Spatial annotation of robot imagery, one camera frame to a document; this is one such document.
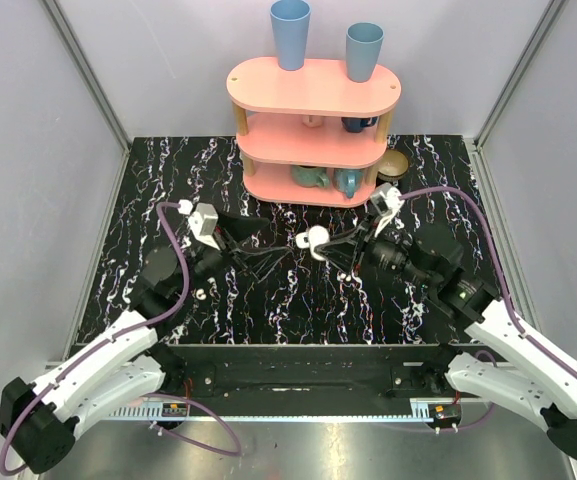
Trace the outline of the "white oval pebble case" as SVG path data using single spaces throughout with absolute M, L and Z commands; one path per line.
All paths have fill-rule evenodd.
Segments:
M 298 233 L 295 237 L 296 246 L 299 249 L 308 250 L 312 258 L 317 261 L 325 261 L 325 258 L 317 253 L 315 249 L 328 243 L 329 240 L 330 234 L 328 230 L 320 225 L 312 226 L 305 232 Z

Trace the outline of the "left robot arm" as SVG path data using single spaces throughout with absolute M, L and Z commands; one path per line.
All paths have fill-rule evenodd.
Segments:
M 230 268 L 261 281 L 290 252 L 286 246 L 246 246 L 268 226 L 266 218 L 231 215 L 205 203 L 163 202 L 157 215 L 170 243 L 145 257 L 127 309 L 59 366 L 31 382 L 16 377 L 4 386 L 2 475 L 47 472 L 113 411 L 139 397 L 184 389 L 185 363 L 161 340 L 187 297 Z

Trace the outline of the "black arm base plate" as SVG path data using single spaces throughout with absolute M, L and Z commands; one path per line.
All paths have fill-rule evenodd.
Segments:
M 190 393 L 221 415 L 391 415 L 412 398 L 448 398 L 443 375 L 459 348 L 201 346 L 157 344 L 147 353 L 166 393 Z

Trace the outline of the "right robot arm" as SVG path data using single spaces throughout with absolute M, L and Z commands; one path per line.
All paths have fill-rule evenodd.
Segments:
M 462 267 L 463 247 L 449 229 L 427 224 L 411 240 L 393 241 L 382 237 L 383 228 L 368 221 L 330 236 L 313 227 L 309 250 L 344 272 L 368 265 L 425 287 L 431 312 L 516 369 L 503 371 L 444 348 L 422 371 L 425 390 L 440 397 L 454 389 L 491 401 L 531 421 L 577 460 L 577 360 L 522 320 L 494 286 Z

